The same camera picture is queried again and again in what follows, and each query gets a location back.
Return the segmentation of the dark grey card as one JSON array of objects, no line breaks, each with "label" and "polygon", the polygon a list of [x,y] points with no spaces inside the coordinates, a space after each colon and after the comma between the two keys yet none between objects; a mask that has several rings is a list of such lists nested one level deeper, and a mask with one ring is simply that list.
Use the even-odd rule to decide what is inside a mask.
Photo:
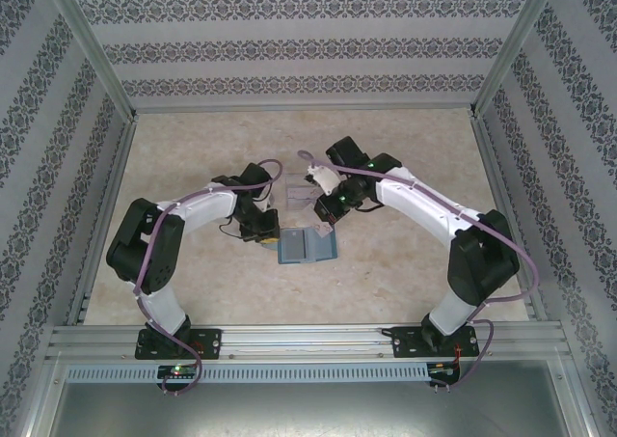
[{"label": "dark grey card", "polygon": [[307,257],[305,232],[302,229],[283,230],[281,257],[284,262],[299,262]]}]

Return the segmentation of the blue card holder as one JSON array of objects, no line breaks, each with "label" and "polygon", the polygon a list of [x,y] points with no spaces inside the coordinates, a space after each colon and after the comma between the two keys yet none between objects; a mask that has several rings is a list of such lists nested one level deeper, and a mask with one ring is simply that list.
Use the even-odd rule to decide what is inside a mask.
[{"label": "blue card holder", "polygon": [[313,228],[291,228],[302,229],[305,232],[305,242],[307,249],[307,257],[299,262],[284,262],[281,257],[281,230],[280,241],[278,242],[278,262],[279,264],[301,264],[301,263],[314,263],[324,260],[337,258],[337,246],[336,246],[336,234],[333,231],[326,237],[320,237]]}]

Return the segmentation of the controller board with green light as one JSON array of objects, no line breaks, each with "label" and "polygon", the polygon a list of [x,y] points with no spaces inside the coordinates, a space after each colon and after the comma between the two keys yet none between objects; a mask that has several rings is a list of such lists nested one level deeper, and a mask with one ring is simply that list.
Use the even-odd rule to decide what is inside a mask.
[{"label": "controller board with green light", "polygon": [[460,379],[460,365],[458,361],[428,363],[430,384],[438,387],[452,386]]},{"label": "controller board with green light", "polygon": [[195,365],[160,366],[157,371],[159,380],[193,380],[198,369]]}]

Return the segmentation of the grey metal sheet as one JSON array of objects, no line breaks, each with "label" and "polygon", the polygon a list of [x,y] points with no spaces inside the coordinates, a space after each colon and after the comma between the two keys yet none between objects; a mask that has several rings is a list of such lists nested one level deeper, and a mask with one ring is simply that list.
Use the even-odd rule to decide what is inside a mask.
[{"label": "grey metal sheet", "polygon": [[453,389],[210,383],[178,397],[109,365],[48,369],[19,437],[599,437],[562,360],[487,361]]}]

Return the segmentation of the thin aluminium back rail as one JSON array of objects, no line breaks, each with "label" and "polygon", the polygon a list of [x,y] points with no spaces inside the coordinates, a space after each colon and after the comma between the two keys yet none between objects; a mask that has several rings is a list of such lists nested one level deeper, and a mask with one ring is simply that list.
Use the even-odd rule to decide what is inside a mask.
[{"label": "thin aluminium back rail", "polygon": [[471,103],[457,102],[404,102],[404,103],[303,103],[303,104],[234,104],[210,106],[156,106],[137,108],[141,115],[192,114],[192,113],[237,113],[237,112],[289,112],[289,111],[355,111],[355,110],[471,110]]}]

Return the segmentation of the long aluminium mounting rail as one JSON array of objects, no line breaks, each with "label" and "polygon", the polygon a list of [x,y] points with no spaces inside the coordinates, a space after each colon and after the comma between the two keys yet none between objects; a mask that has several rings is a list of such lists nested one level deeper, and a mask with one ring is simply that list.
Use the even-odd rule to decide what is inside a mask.
[{"label": "long aluminium mounting rail", "polygon": [[[546,359],[569,356],[571,348],[557,322],[498,322],[471,326],[479,352],[489,359]],[[391,339],[377,324],[221,326],[222,344],[217,360],[352,361],[395,358]],[[134,356],[136,326],[77,326],[56,328],[44,357],[47,360],[103,363]]]}]

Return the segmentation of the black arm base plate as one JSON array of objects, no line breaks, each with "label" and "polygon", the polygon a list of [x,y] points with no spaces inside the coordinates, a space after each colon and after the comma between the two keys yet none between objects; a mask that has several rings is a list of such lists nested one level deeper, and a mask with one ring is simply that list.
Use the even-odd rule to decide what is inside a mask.
[{"label": "black arm base plate", "polygon": [[395,326],[383,329],[382,334],[390,337],[395,358],[454,358],[457,353],[463,358],[479,355],[475,330],[463,326],[449,337],[438,332],[430,344],[421,326]]},{"label": "black arm base plate", "polygon": [[[181,341],[193,349],[203,360],[217,360],[222,344],[219,329],[190,328],[181,336]],[[193,354],[159,332],[148,328],[139,332],[134,356],[137,360],[192,359]]]}]

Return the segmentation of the aluminium side rail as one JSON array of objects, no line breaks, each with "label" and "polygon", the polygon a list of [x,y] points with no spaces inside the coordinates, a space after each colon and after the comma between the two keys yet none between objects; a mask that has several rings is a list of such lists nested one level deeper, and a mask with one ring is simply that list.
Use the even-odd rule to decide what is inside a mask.
[{"label": "aluminium side rail", "polygon": [[524,248],[523,236],[516,221],[516,214],[511,206],[510,198],[507,194],[506,183],[499,168],[497,157],[491,144],[487,129],[483,123],[483,120],[473,114],[469,115],[469,121],[479,149],[480,157],[483,162],[496,208],[507,218],[514,242],[519,245],[526,254],[526,258],[520,257],[522,267],[518,274],[518,280],[522,292],[524,293],[523,301],[527,314],[531,320],[545,321],[547,319],[547,314],[541,295],[538,291],[538,269],[533,261],[528,262],[530,260],[530,254]]},{"label": "aluminium side rail", "polygon": [[74,326],[80,322],[83,302],[87,295],[92,292],[138,120],[137,114],[130,119],[113,152],[105,178],[104,190],[98,204],[97,215],[93,221],[94,227],[87,242],[86,254],[76,274],[74,291],[69,301],[64,325]]}]

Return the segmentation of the aluminium frame post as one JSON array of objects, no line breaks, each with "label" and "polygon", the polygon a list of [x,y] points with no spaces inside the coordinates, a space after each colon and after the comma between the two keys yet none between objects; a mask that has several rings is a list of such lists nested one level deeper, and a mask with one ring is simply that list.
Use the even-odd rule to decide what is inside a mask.
[{"label": "aluminium frame post", "polygon": [[502,84],[510,66],[520,53],[535,21],[549,0],[526,0],[513,28],[496,56],[474,102],[470,115],[477,119],[484,114],[499,86]]},{"label": "aluminium frame post", "polygon": [[121,80],[118,78],[102,44],[83,13],[77,0],[53,0],[63,15],[73,36],[79,42],[84,54],[91,62],[95,73],[107,94],[127,119],[134,119],[136,110],[130,102]]}]

